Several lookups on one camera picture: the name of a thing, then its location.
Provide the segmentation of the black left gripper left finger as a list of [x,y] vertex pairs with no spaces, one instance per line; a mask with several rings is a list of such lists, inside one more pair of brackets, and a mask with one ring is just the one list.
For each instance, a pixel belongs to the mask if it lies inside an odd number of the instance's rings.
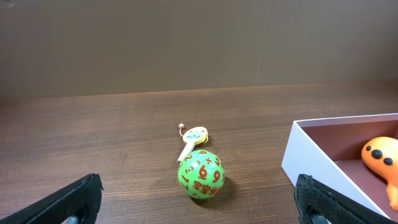
[[95,224],[102,199],[98,174],[88,174],[47,197],[1,220],[1,224]]

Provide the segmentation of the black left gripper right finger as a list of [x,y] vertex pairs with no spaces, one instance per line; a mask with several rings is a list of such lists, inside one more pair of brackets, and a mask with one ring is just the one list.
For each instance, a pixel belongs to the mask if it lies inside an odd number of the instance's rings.
[[324,185],[311,175],[298,176],[294,199],[300,224],[397,224]]

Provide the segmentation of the orange dinosaur toy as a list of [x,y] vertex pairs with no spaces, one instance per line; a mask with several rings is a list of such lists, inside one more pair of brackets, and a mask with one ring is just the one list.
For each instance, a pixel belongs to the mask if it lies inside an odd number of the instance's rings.
[[397,211],[397,139],[376,137],[361,150],[364,163],[387,181],[387,196],[390,207]]

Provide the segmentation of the green number ball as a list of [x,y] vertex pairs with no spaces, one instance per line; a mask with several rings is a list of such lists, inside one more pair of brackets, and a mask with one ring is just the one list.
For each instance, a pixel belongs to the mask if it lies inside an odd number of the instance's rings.
[[185,156],[178,167],[178,182],[195,199],[214,197],[225,182],[221,159],[212,152],[199,149]]

